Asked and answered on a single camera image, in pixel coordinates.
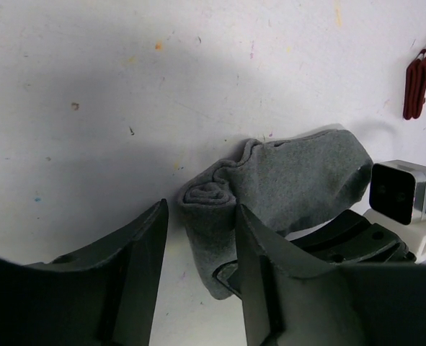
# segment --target black camera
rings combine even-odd
[[[426,166],[405,161],[373,165],[370,206],[404,225],[426,219]]]

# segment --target gray sock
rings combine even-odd
[[[240,161],[217,161],[190,180],[177,202],[195,264],[211,295],[231,295],[213,272],[236,260],[237,203],[286,236],[326,222],[359,201],[372,165],[351,132],[326,130],[289,141],[251,139]]]

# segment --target paint speck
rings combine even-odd
[[[131,56],[126,62],[130,64],[136,63],[136,56]]]
[[[158,85],[158,90],[161,90],[161,85],[164,83],[164,80],[165,80],[165,78],[162,76],[161,77],[161,81],[160,81],[160,83]]]
[[[249,54],[249,58],[254,58],[254,41],[251,42],[251,53]]]
[[[177,160],[174,163],[174,169],[179,170],[179,167],[181,165],[182,159],[184,158],[185,152],[183,152],[182,154],[179,155],[179,157],[177,158]]]
[[[201,11],[201,15],[210,19],[213,16],[213,9],[208,6]]]
[[[342,18],[341,18],[340,0],[334,0],[334,13],[336,14],[336,25],[338,27],[341,27],[342,26]]]

